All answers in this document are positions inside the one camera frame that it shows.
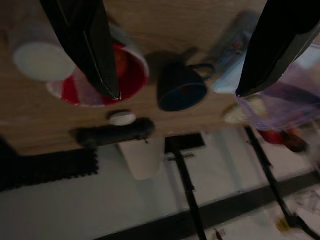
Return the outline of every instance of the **mug handle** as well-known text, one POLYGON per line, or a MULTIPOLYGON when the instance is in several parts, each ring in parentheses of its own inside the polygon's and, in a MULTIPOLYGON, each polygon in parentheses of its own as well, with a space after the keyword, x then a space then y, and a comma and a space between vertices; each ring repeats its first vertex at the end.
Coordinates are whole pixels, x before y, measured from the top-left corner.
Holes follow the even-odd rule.
POLYGON ((215 67, 210 63, 192 64, 192 65, 189 65, 188 67, 193 69, 193 70, 211 69, 211 72, 207 76, 202 77, 203 81, 206 81, 206 80, 212 78, 212 76, 216 73, 215 67))

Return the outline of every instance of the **red cup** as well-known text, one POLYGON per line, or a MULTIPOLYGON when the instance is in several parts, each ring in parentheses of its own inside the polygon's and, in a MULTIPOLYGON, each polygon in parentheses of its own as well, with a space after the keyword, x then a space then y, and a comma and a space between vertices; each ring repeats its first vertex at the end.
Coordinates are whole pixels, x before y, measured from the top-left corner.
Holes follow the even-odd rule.
POLYGON ((99 93, 79 69, 76 69, 72 76, 65 80, 48 82, 48 91, 67 103, 81 107, 109 106, 137 94, 149 80, 149 69, 145 59, 125 46, 116 44, 113 47, 125 59, 125 67, 117 68, 120 100, 113 100, 99 93))

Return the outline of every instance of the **wooden tabletop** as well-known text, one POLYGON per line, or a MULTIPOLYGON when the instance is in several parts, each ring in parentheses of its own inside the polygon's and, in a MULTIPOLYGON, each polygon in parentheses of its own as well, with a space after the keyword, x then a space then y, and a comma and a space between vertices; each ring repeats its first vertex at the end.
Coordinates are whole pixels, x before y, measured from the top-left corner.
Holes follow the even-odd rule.
MULTIPOLYGON (((206 54, 240 12, 252 9, 260 13, 265 3, 265 0, 104 1, 106 11, 145 55, 163 51, 179 54, 190 47, 198 47, 200 53, 206 54)), ((230 95, 211 90, 195 107, 180 112, 161 111, 156 101, 156 69, 152 67, 150 84, 131 99, 104 108, 70 105, 48 93, 43 82, 24 77, 11 61, 5 34, 1 37, 0 133, 22 155, 80 148, 68 131, 107 125, 106 115, 113 110, 126 109, 137 117, 150 118, 156 126, 154 136, 228 126, 221 116, 234 100, 230 95)))

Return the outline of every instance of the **dark blue mug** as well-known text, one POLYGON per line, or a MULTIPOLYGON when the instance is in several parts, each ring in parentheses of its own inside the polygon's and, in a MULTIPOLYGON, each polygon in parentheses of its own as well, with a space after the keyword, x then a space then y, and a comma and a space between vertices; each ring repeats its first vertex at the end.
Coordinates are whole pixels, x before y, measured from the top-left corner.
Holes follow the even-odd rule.
POLYGON ((215 68, 209 63, 185 65, 173 62, 164 67, 157 83, 157 101, 161 110, 175 112, 198 104, 207 95, 205 80, 210 79, 215 68), (209 69, 209 74, 201 77, 195 70, 209 69))

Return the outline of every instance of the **white object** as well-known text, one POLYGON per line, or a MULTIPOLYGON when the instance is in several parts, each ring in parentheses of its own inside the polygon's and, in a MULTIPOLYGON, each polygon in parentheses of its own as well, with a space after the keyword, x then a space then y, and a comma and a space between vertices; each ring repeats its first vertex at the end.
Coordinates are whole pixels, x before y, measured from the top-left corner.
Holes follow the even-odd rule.
POLYGON ((121 111, 110 116, 109 123, 116 126, 132 124, 136 120, 133 112, 121 111))
MULTIPOLYGON (((246 54, 244 53, 238 61, 234 63, 223 75, 211 86, 212 90, 219 94, 234 94, 245 63, 246 54)), ((295 62, 303 69, 310 69, 319 62, 320 46, 311 44, 295 62)))
POLYGON ((75 70, 75 63, 47 23, 26 20, 9 33, 8 40, 13 62, 31 79, 61 81, 75 70))
POLYGON ((120 142, 119 148, 136 180, 155 177, 164 162, 165 139, 150 138, 144 140, 120 142))

